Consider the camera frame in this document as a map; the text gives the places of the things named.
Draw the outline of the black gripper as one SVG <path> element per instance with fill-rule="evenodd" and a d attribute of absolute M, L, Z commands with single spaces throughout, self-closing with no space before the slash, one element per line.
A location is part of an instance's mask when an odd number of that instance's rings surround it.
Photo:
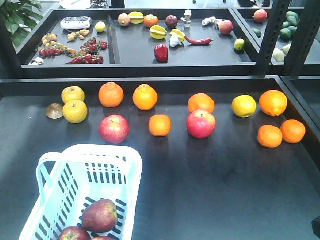
<path fill-rule="evenodd" d="M 320 238 L 320 217 L 319 216 L 317 216 L 312 220 L 311 226 L 312 226 L 313 234 L 318 238 Z"/>

